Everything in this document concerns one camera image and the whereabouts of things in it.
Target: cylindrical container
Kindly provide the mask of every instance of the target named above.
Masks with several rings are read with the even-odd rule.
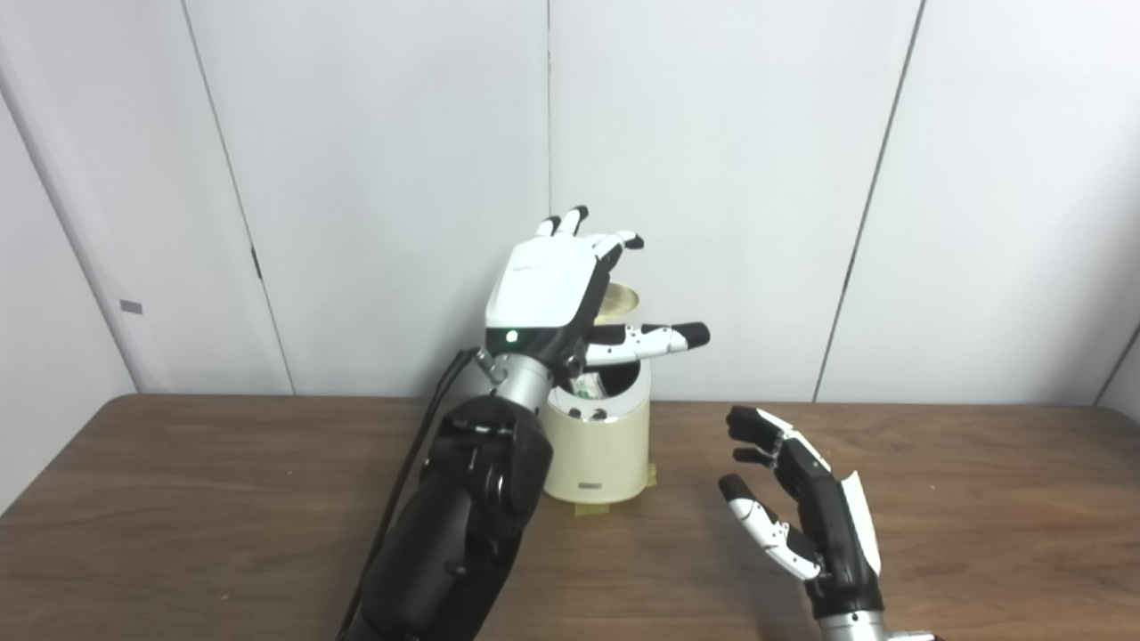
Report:
[[[633,290],[611,283],[597,323],[612,323],[636,306]],[[645,489],[650,381],[649,363],[634,362],[588,370],[570,389],[551,392],[540,416],[554,447],[547,494],[570,503],[605,504]]]

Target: robotic hand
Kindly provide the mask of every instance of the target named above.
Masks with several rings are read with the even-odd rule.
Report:
[[[625,250],[644,243],[633,232],[578,237],[587,216],[579,206],[551,217],[512,251],[487,303],[486,349],[463,352],[477,360],[492,389],[440,421],[420,485],[388,530],[401,479],[458,368],[453,364],[445,374],[397,479],[340,640],[473,639],[506,582],[543,492],[553,451],[537,414],[551,390],[587,365],[708,342],[700,323],[614,326],[621,340],[614,330],[593,326],[610,270]]]
[[[736,474],[720,479],[720,493],[764,552],[805,583],[824,641],[936,641],[929,632],[886,630],[879,545],[858,473],[837,481],[801,433],[763,409],[735,406],[726,420],[728,436],[751,445],[733,457],[775,472],[804,530],[781,522]]]

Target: black joint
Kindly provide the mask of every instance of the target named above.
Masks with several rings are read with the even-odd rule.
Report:
[[[709,334],[709,326],[705,323],[682,323],[679,325],[674,325],[673,331],[677,332],[682,336],[685,336],[685,342],[689,343],[689,349],[709,344],[709,339],[711,339],[711,335]]]
[[[586,334],[586,342],[594,344],[621,344],[626,342],[625,325],[594,325]]]
[[[732,451],[732,459],[740,463],[759,463],[766,468],[771,468],[775,463],[775,459],[755,447],[738,447]]]
[[[732,502],[738,498],[748,498],[749,501],[756,501],[756,495],[744,482],[744,479],[740,478],[739,474],[726,474],[720,477],[717,481],[720,487],[720,495],[724,496],[725,501]]]
[[[755,444],[765,452],[775,452],[783,437],[779,425],[768,422],[751,407],[733,406],[725,422],[728,423],[730,438]]]
[[[816,547],[815,542],[795,527],[788,528],[788,549],[813,563],[820,558],[820,549]]]
[[[598,259],[598,262],[605,266],[606,270],[613,269],[613,266],[618,263],[618,259],[621,258],[621,245],[613,245],[613,249],[605,252],[605,255]]]

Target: yellow tape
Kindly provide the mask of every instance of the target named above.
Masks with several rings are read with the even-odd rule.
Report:
[[[576,517],[588,517],[589,514],[608,514],[610,512],[610,504],[603,503],[601,505],[583,505],[581,503],[575,503],[573,516]]]

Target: black fingertip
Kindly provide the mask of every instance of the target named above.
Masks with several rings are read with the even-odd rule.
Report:
[[[728,415],[725,417],[725,421],[732,419],[733,416],[738,416],[738,417],[741,417],[741,419],[755,419],[755,417],[759,416],[759,414],[756,412],[755,407],[746,407],[743,405],[733,405],[732,409],[728,411]]]
[[[783,430],[772,424],[756,409],[736,406],[725,417],[728,423],[728,437],[759,446],[765,452],[775,452],[783,437]]]
[[[723,476],[717,481],[717,485],[720,487],[720,495],[724,496],[725,501],[732,502],[738,498],[756,501],[756,495],[752,494],[752,490],[748,488],[748,484],[739,474]]]
[[[674,325],[673,331],[677,332],[682,336],[685,336],[685,342],[689,343],[689,349],[697,347],[702,347],[709,344],[709,326],[705,323],[682,323],[679,325]]]

